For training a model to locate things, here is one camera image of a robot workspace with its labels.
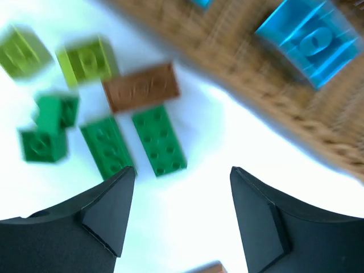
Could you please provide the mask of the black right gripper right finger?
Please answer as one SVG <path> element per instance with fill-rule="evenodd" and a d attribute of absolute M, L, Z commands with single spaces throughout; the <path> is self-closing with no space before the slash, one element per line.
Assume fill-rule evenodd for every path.
<path fill-rule="evenodd" d="M 307 204 L 240 167 L 230 184 L 249 272 L 363 272 L 363 219 Z"/>

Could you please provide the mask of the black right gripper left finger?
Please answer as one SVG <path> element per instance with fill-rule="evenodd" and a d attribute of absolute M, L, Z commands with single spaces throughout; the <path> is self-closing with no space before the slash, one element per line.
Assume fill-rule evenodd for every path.
<path fill-rule="evenodd" d="M 135 170 L 27 218 L 1 221 L 1 272 L 113 272 L 122 254 Z"/>

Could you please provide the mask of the green long lego brick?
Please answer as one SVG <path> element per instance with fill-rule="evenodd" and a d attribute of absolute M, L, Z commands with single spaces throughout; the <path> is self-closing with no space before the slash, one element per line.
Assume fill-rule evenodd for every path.
<path fill-rule="evenodd" d="M 80 126 L 89 151 L 104 180 L 134 162 L 114 117 L 108 116 Z"/>

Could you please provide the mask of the green lego plate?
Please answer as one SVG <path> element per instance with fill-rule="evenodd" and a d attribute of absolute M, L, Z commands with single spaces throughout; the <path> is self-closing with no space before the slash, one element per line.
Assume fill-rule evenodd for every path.
<path fill-rule="evenodd" d="M 132 121 L 155 176 L 187 167 L 187 160 L 163 105 L 135 113 Z"/>

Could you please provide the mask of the cyan patterned round lego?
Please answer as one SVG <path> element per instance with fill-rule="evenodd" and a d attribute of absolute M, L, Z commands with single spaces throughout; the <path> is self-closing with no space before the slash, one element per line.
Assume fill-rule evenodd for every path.
<path fill-rule="evenodd" d="M 363 52 L 363 39 L 331 1 L 283 1 L 255 34 L 319 89 Z"/>

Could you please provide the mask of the cyan long lego brick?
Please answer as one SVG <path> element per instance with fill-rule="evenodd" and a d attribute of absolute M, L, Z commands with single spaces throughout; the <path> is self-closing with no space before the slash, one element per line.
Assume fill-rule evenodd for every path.
<path fill-rule="evenodd" d="M 208 10 L 214 0 L 191 0 L 191 2 L 203 11 Z"/>

